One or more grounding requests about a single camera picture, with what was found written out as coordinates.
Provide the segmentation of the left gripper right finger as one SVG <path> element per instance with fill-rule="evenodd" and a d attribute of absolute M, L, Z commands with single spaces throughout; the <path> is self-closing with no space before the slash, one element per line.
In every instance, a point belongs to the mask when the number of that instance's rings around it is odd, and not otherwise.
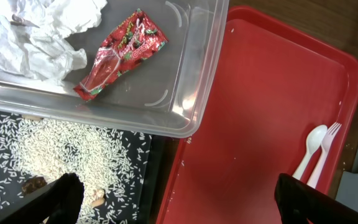
<path fill-rule="evenodd" d="M 283 224 L 358 223 L 358 212 L 285 173 L 278 176 L 274 196 Z"/>

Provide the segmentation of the red snack wrapper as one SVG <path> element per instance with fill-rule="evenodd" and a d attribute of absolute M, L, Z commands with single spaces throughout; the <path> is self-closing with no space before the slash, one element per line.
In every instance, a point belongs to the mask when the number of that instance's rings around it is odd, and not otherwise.
<path fill-rule="evenodd" d="M 74 91 L 93 100 L 120 76 L 135 69 L 168 43 L 166 35 L 141 9 L 121 22 L 101 43 L 92 69 Z"/>

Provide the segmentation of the white napkin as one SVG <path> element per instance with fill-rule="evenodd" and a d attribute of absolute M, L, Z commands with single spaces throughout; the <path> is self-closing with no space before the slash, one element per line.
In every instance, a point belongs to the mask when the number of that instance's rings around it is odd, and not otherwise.
<path fill-rule="evenodd" d="M 67 37 L 101 23 L 107 0 L 0 1 L 0 71 L 61 85 L 85 68 Z"/>

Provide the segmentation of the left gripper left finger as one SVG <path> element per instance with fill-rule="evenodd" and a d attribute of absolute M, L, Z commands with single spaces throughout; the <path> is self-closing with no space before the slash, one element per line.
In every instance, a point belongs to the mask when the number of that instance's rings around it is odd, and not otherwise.
<path fill-rule="evenodd" d="M 75 173 L 32 192 L 14 205 L 0 210 L 0 224 L 76 223 L 84 199 L 84 184 Z"/>

